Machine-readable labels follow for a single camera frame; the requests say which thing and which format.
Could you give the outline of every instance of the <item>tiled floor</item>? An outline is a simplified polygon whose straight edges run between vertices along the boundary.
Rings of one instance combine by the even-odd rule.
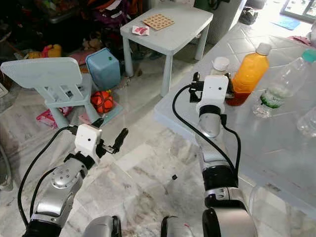
[[[252,34],[251,42],[254,45],[259,40],[257,37],[260,37],[257,31],[244,34]],[[236,61],[231,64],[232,71],[238,69],[239,60],[247,52],[254,50],[251,42],[246,42],[246,51],[242,50],[237,58],[231,59],[232,62]],[[184,50],[190,52],[192,47],[188,45]],[[175,56],[172,85],[192,69],[193,61],[189,55],[182,51]],[[115,99],[124,109],[102,128],[102,137],[106,143],[112,144],[124,127],[128,127],[129,135],[120,153],[114,156],[106,154],[100,165],[91,169],[76,196],[61,236],[80,236],[91,219],[105,214],[120,216],[123,236],[159,236],[160,222],[166,215],[184,218],[195,236],[202,236],[204,197],[202,177],[195,157],[196,147],[153,120],[153,107],[160,100],[163,62],[163,57],[140,62],[143,74],[129,82],[123,80],[122,86],[115,90]],[[24,226],[16,204],[16,184],[19,184],[33,157],[54,133],[35,120],[36,115],[45,110],[43,100],[36,92],[20,89],[17,98],[12,97],[10,101],[13,106],[0,113],[0,142],[10,159],[15,184],[12,192],[0,192],[0,237],[23,234]],[[79,123],[78,115],[82,113],[83,108],[76,108],[70,114],[73,124]],[[27,216],[37,179],[45,170],[62,162],[74,148],[73,141],[70,134],[62,134],[38,161],[22,199]],[[175,181],[171,179],[173,174],[178,176]],[[240,187],[247,200],[253,185],[247,177],[240,177]],[[260,189],[253,213],[259,236],[316,236],[315,222],[301,212],[290,219],[293,211],[285,202]]]

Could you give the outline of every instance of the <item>chair backrest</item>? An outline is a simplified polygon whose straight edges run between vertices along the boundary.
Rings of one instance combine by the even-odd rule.
[[[73,58],[37,58],[4,62],[0,70],[24,88],[35,88],[47,102],[69,101],[71,91],[76,100],[83,99],[77,84],[82,83],[78,63]]]

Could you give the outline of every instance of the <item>orange juice bottle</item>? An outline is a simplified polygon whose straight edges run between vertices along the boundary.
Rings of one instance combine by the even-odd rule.
[[[260,43],[255,53],[245,56],[238,72],[233,78],[235,96],[233,99],[226,99],[227,104],[238,106],[245,102],[269,68],[267,55],[270,50],[271,46],[269,44]]]

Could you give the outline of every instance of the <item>white plastic table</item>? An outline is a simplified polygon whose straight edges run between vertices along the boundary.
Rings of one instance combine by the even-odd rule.
[[[149,36],[139,36],[132,33],[132,26],[145,26],[142,22],[143,19],[159,13],[172,19],[174,24],[159,31],[150,28]],[[134,75],[128,40],[165,54],[166,61],[161,88],[161,95],[165,96],[170,88],[172,56],[202,32],[195,55],[195,59],[200,60],[203,57],[208,27],[212,17],[212,13],[194,7],[174,2],[163,2],[122,26],[120,34],[123,37],[126,74],[129,77]]]
[[[242,24],[235,25],[155,106],[155,119],[196,144],[193,132],[172,112],[171,103],[175,93],[190,83],[194,72],[200,72],[201,78],[208,75],[212,61],[218,56],[229,58],[229,71],[234,74],[243,57],[253,52],[262,41],[269,42],[273,48],[269,55],[269,70],[242,106],[225,106],[228,127],[237,131],[241,138],[240,172],[257,184],[251,197],[258,187],[265,187],[316,219],[316,139],[304,137],[296,128],[298,118],[316,106],[315,77],[310,77],[297,94],[270,119],[256,117],[251,108],[269,79],[306,49],[302,44],[268,36]],[[316,64],[312,75],[316,75]],[[195,104],[189,103],[187,91],[179,96],[176,109],[191,124],[197,125],[198,114]],[[225,133],[224,141],[235,162],[235,138]]]

